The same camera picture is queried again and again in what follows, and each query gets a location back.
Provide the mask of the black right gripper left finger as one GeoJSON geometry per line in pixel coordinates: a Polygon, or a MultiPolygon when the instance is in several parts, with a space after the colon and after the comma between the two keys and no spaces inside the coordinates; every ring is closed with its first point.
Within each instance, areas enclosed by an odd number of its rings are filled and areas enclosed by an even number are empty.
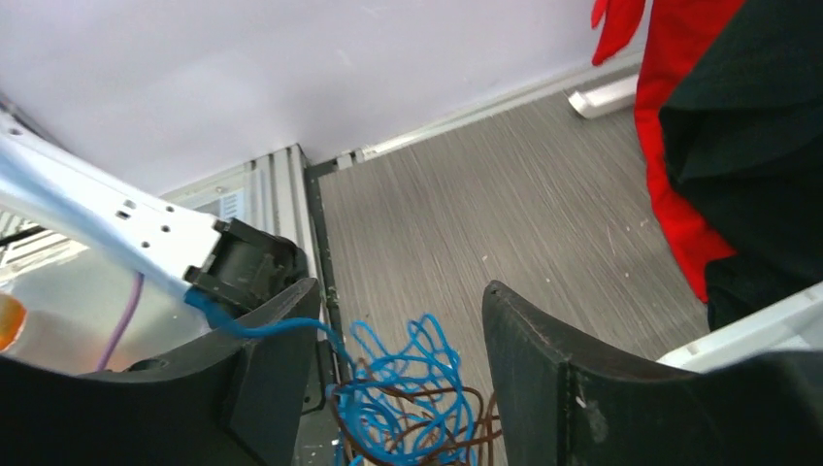
{"type": "Polygon", "coordinates": [[[3,358],[5,465],[287,465],[317,333],[213,331],[127,372],[71,376],[3,358]]]}

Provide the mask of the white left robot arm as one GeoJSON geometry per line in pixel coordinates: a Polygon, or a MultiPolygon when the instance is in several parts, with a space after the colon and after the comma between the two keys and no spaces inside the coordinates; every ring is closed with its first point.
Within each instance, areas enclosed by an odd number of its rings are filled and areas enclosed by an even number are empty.
{"type": "Polygon", "coordinates": [[[306,278],[293,242],[147,194],[1,115],[1,206],[103,250],[174,295],[249,313],[306,278]]]}

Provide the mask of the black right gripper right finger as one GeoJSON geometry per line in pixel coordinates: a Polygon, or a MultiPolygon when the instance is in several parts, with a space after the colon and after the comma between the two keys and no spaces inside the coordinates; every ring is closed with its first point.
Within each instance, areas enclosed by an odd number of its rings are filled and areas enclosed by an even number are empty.
{"type": "Polygon", "coordinates": [[[635,356],[504,283],[482,327],[511,465],[818,465],[822,355],[757,355],[704,374],[635,356]]]}

